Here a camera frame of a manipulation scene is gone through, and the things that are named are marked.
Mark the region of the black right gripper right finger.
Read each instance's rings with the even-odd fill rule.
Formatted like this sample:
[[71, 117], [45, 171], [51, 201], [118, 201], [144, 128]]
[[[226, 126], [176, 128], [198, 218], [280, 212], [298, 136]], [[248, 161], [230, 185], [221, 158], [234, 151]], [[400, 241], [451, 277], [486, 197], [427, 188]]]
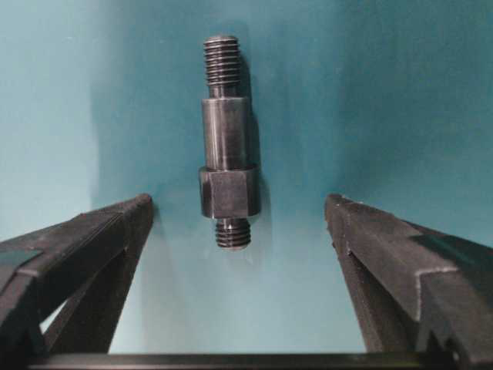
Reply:
[[492, 250], [331, 194], [325, 220], [369, 352], [492, 363]]

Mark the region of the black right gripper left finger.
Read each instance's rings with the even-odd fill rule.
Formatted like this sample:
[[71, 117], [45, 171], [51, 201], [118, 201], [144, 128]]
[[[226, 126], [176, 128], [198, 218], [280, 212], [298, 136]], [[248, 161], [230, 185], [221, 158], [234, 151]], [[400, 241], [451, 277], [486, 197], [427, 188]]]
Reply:
[[1, 243], [1, 355], [112, 343], [153, 225], [144, 193]]

